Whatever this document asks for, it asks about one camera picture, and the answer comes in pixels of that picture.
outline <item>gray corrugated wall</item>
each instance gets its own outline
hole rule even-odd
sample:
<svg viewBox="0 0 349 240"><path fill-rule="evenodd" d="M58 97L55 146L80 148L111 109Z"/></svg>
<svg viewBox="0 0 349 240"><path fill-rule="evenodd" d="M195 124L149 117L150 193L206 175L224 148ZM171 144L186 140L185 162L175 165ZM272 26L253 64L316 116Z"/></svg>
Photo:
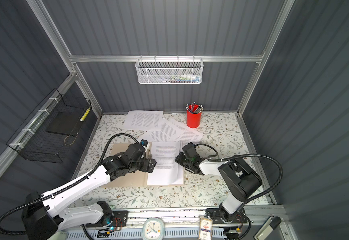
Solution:
<svg viewBox="0 0 349 240"><path fill-rule="evenodd" d="M0 154L69 72L25 1L0 1Z"/></svg>
<svg viewBox="0 0 349 240"><path fill-rule="evenodd" d="M6 141L44 97L68 76L61 58L26 1L0 1L0 154ZM67 94L82 96L76 84ZM90 113L81 136L63 164L17 157L0 178L0 215L24 203L31 191L53 189L71 179L96 122ZM4 220L10 230L23 230L20 214ZM0 239L27 239L0 235Z"/></svg>
<svg viewBox="0 0 349 240"><path fill-rule="evenodd" d="M283 0L45 0L73 55L258 55ZM205 63L201 84L141 85L132 63L79 63L104 112L236 110L255 63Z"/></svg>
<svg viewBox="0 0 349 240"><path fill-rule="evenodd" d="M349 1L295 3L244 120L299 239L349 239Z"/></svg>

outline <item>black wire basket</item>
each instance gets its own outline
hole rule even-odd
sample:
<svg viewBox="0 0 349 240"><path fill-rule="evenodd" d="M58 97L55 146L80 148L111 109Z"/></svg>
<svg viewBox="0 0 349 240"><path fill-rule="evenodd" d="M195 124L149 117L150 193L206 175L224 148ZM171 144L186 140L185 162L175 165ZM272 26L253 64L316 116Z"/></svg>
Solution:
<svg viewBox="0 0 349 240"><path fill-rule="evenodd" d="M91 110L91 101L69 95L59 95L28 129L19 129L7 145L25 160L63 163Z"/></svg>

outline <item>alarm clock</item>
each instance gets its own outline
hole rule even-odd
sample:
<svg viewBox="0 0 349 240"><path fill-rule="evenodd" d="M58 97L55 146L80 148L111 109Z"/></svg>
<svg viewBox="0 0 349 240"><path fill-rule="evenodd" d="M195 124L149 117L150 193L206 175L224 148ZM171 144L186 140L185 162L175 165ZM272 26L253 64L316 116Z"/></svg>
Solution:
<svg viewBox="0 0 349 240"><path fill-rule="evenodd" d="M160 218L149 218L143 226L143 240L162 240L164 237L164 221Z"/></svg>

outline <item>table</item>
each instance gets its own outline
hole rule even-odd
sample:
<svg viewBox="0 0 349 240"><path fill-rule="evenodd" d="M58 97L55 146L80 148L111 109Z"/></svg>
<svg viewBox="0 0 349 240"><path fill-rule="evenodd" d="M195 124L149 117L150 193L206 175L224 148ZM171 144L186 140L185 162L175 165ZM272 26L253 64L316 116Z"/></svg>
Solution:
<svg viewBox="0 0 349 240"><path fill-rule="evenodd" d="M85 174L96 165L106 142L112 135L123 132L139 140L145 133L145 131L122 129L126 116L126 114L103 115L81 165L79 175ZM186 123L186 113L164 114L164 118ZM249 153L234 112L203 113L200 126L196 129L204 133L201 142L216 148L220 157ZM123 136L116 137L111 142L105 157L109 156L113 144L120 142L132 142L132 140ZM201 157L212 153L211 149L202 146L198 146L197 151ZM254 168L250 158L247 158L246 161ZM91 205L100 200L107 201L112 209L215 207L229 193L221 177L201 176L187 171L185 171L184 177L184 186L182 187L99 187L76 200L70 207ZM263 187L261 186L253 195L262 191ZM262 196L249 202L248 205L268 205L268 200L265 196Z"/></svg>

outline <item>white mesh basket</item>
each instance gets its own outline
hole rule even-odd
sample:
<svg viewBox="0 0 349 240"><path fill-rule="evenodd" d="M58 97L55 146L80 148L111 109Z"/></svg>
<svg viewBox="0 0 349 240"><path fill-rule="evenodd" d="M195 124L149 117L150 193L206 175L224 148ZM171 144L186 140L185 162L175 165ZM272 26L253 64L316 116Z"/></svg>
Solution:
<svg viewBox="0 0 349 240"><path fill-rule="evenodd" d="M141 84L200 84L204 62L136 60L136 71Z"/></svg>

